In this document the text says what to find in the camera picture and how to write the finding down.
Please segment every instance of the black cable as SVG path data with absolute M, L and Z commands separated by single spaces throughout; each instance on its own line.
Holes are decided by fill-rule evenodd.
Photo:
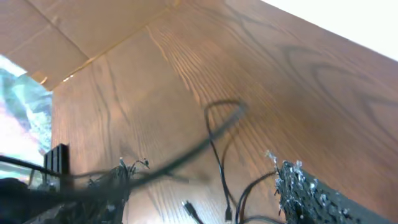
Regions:
M 261 182 L 262 180 L 265 180 L 266 178 L 268 178 L 268 177 L 270 177 L 270 176 L 272 176 L 272 175 L 274 175 L 274 174 L 276 174 L 276 170 L 275 170 L 275 171 L 272 171 L 272 172 L 269 172 L 269 173 L 267 173 L 267 174 L 261 176 L 260 178 L 258 178 L 258 179 L 256 179 L 255 181 L 251 182 L 251 183 L 244 189 L 244 191 L 243 191 L 241 197 L 239 198 L 238 204 L 237 204 L 237 206 L 236 206 L 236 213 L 235 213 L 235 221 L 234 221 L 234 224 L 242 224 L 242 223 L 244 223 L 244 220 L 239 221 L 239 213 L 240 213 L 240 211 L 241 211 L 242 201 L 244 200 L 245 197 L 248 196 L 248 194 L 249 194 L 249 192 L 251 191 L 251 189 L 252 189 L 256 184 L 258 184 L 259 182 Z
M 214 141 L 212 140 L 212 131 L 210 128 L 210 119 L 209 119 L 209 110 L 214 107 L 214 106 L 219 106 L 219 105 L 238 105 L 239 106 L 240 102 L 238 100 L 219 100 L 219 101 L 214 101 L 205 107 L 205 122 L 206 122 L 206 128 L 208 135 L 211 137 L 210 139 L 210 145 L 211 148 L 213 149 L 214 155 L 216 157 L 217 163 L 218 163 L 218 169 L 220 172 L 220 177 L 221 177 L 221 183 L 223 184 L 223 190 L 224 190 L 224 196 L 226 200 L 226 210 L 225 210 L 225 221 L 231 221 L 232 220 L 232 210 L 231 210 L 231 204 L 229 202 L 229 195 L 231 195 L 229 188 L 226 184 L 226 179 L 225 179 L 225 174 L 224 174 L 224 167 L 221 164 L 220 157 L 218 156 L 217 149 L 215 146 Z
M 54 172 L 52 170 L 48 170 L 46 168 L 43 168 L 41 166 L 35 165 L 35 164 L 31 164 L 29 162 L 25 162 L 19 159 L 14 159 L 14 158 L 10 158 L 10 157 L 6 157 L 6 156 L 0 156 L 0 162 L 7 162 L 9 164 L 14 164 L 17 166 L 21 166 L 21 167 L 26 167 L 32 170 L 37 170 L 43 174 L 48 174 L 48 175 L 52 175 L 54 177 L 58 177 L 58 178 L 64 178 L 64 179 L 78 179 L 78 178 L 82 178 L 82 177 L 87 177 L 87 176 L 91 176 L 91 175 L 102 175 L 102 174 L 107 174 L 109 172 L 109 170 L 97 170 L 97 171 L 93 171 L 93 172 L 87 172 L 84 174 L 77 174 L 77 175 L 71 175 L 71 174 L 59 174 L 57 172 Z
M 201 152 L 203 152 L 211 141 L 220 138 L 227 129 L 232 127 L 240 117 L 244 114 L 244 110 L 246 109 L 246 105 L 242 102 L 239 102 L 238 109 L 236 109 L 219 128 L 212 132 L 212 135 L 207 139 L 203 140 L 201 143 L 192 147 L 185 154 L 182 154 L 177 159 L 172 162 L 169 162 L 167 165 L 158 169 L 157 171 L 150 173 L 149 175 L 144 176 L 138 180 L 130 180 L 126 185 L 120 185 L 117 187 L 98 187 L 94 189 L 84 189 L 84 190 L 73 190 L 73 191 L 64 191 L 64 192 L 44 192 L 38 190 L 30 190 L 28 194 L 19 194 L 13 190 L 3 189 L 0 194 L 5 195 L 10 198 L 29 198 L 31 200 L 40 200 L 45 198 L 47 201 L 51 202 L 74 202 L 74 201 L 82 201 L 82 200 L 95 200 L 97 198 L 109 197 L 114 198 L 120 196 L 125 190 L 134 190 L 142 185 L 148 184 L 159 177 L 170 174 L 173 170 L 179 168 L 180 166 L 188 163 L 193 158 L 198 156 Z M 43 173 L 48 173 L 50 175 L 54 175 L 53 172 L 48 172 L 42 167 L 38 167 L 39 171 Z
M 252 217 L 248 217 L 245 220 L 243 220 L 241 222 L 241 224 L 249 223 L 251 221 L 261 221 L 261 222 L 266 222 L 266 223 L 281 224 L 281 222 L 279 222 L 279 221 L 273 220 L 273 219 L 271 219 L 269 217 L 265 217 L 265 216 L 262 216 L 262 215 L 255 215 L 255 216 L 252 216 Z

